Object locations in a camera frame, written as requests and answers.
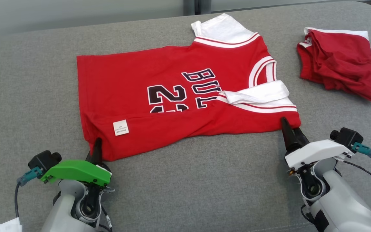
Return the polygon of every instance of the teal connector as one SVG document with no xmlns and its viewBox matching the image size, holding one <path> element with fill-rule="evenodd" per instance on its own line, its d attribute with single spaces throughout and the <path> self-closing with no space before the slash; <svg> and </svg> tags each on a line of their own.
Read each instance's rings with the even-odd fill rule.
<svg viewBox="0 0 371 232">
<path fill-rule="evenodd" d="M 24 186 L 28 181 L 37 178 L 38 176 L 42 176 L 43 171 L 39 167 L 35 167 L 28 172 L 26 172 L 23 176 L 16 179 L 16 182 L 19 183 L 19 185 Z"/>
<path fill-rule="evenodd" d="M 368 157 L 371 158 L 371 149 L 370 147 L 367 147 L 361 143 L 358 143 L 358 142 L 355 142 L 355 144 L 353 144 L 353 147 L 352 147 L 353 150 L 359 152 L 359 153 L 362 153 L 362 154 L 365 154 L 367 155 Z"/>
</svg>

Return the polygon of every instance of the gray table surface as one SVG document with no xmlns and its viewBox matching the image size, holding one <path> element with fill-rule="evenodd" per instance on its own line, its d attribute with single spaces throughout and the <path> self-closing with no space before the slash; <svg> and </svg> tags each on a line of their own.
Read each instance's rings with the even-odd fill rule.
<svg viewBox="0 0 371 232">
<path fill-rule="evenodd" d="M 367 30 L 371 6 L 321 3 L 231 12 L 259 32 L 277 60 L 277 77 L 290 90 L 310 141 L 349 127 L 371 147 L 371 102 L 299 78 L 296 44 L 303 28 Z M 111 54 L 193 41 L 190 23 L 215 15 L 13 34 L 0 39 L 0 223 L 15 217 L 16 178 L 44 150 L 84 159 L 75 57 Z M 111 186 L 103 198 L 115 231 L 315 231 L 300 214 L 296 180 L 288 178 L 281 132 L 196 137 L 109 163 Z M 371 159 L 353 162 L 371 171 Z M 345 179 L 371 206 L 371 178 L 341 164 Z M 25 232 L 38 231 L 58 192 L 32 181 L 19 189 Z"/>
</svg>

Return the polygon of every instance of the folded red garment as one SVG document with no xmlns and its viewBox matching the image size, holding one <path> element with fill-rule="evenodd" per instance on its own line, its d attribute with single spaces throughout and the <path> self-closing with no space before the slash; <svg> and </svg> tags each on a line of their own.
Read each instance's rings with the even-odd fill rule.
<svg viewBox="0 0 371 232">
<path fill-rule="evenodd" d="M 303 62 L 300 77 L 371 101 L 371 50 L 367 31 L 306 27 L 297 45 Z"/>
</svg>

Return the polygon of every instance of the basketball jersey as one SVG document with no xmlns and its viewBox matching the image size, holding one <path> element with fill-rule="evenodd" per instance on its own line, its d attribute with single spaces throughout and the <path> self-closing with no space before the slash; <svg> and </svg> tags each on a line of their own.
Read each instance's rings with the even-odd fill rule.
<svg viewBox="0 0 371 232">
<path fill-rule="evenodd" d="M 78 56 L 84 138 L 117 160 L 197 135 L 300 126 L 263 38 L 222 14 L 192 24 L 190 46 Z"/>
</svg>

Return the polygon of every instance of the green plastic bracket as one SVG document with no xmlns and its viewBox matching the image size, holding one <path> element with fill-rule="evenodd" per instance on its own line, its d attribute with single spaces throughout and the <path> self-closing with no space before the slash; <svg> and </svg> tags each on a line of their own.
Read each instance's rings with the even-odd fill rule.
<svg viewBox="0 0 371 232">
<path fill-rule="evenodd" d="M 51 183 L 57 179 L 72 179 L 95 183 L 99 186 L 106 186 L 111 179 L 111 173 L 85 160 L 64 160 L 50 168 L 41 181 Z"/>
</svg>

